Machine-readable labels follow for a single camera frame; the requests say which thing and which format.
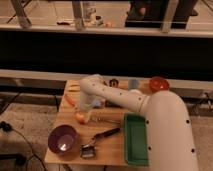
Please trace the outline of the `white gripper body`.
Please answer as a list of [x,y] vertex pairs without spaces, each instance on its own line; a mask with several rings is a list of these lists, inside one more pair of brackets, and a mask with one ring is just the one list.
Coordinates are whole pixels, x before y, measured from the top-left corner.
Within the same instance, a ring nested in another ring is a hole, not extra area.
[[95,97],[83,91],[80,92],[78,111],[83,115],[85,120],[91,118],[91,110],[94,108]]

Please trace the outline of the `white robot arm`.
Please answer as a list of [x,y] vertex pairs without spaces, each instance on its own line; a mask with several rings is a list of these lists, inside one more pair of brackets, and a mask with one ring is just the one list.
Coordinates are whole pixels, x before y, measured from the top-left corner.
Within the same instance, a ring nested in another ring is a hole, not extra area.
[[79,82],[81,111],[89,112],[96,97],[144,117],[150,171],[199,171],[193,131],[183,100],[169,90],[152,95],[106,86],[99,74]]

